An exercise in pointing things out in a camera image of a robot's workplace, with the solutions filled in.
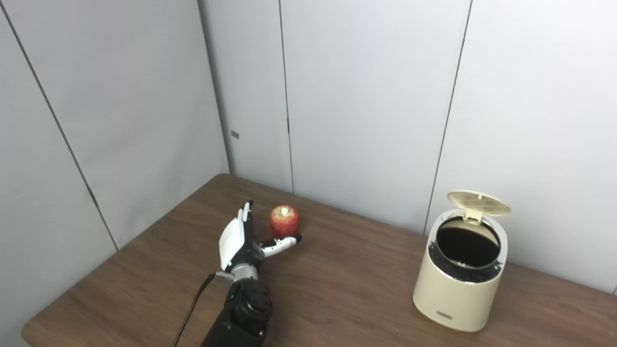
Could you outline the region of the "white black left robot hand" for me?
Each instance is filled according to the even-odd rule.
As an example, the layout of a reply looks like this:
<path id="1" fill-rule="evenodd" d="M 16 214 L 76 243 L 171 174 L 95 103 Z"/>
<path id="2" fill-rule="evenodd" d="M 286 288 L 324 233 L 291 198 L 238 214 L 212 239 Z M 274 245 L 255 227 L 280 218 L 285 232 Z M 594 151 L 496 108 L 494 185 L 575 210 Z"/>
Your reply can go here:
<path id="1" fill-rule="evenodd" d="M 223 272 L 238 281 L 258 278 L 258 266 L 273 255 L 279 254 L 302 241 L 300 234 L 282 239 L 257 242 L 255 238 L 253 200 L 238 210 L 225 227 L 219 239 L 220 264 Z"/>

